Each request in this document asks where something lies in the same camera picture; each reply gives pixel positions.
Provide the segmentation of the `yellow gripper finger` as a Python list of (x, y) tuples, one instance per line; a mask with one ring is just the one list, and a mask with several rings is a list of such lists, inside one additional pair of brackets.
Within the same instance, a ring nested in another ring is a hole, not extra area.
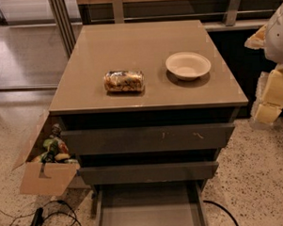
[(244, 47), (247, 47), (249, 49), (253, 50), (259, 50), (259, 48), (264, 47), (264, 40), (265, 40), (265, 32), (266, 32), (267, 25), (263, 25), (260, 29), (257, 30), (257, 32), (249, 37), (244, 42)]
[(262, 73), (257, 86), (257, 100), (253, 104), (256, 122), (272, 124), (283, 110), (283, 64), (270, 73)]

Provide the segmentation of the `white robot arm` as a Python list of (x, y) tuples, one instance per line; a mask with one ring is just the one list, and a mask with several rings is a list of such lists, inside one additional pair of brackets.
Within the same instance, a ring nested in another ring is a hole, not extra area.
[(283, 3), (267, 24), (244, 42), (244, 47), (262, 49), (265, 57), (276, 63), (265, 84), (259, 78), (252, 108), (254, 121), (272, 124), (283, 110)]

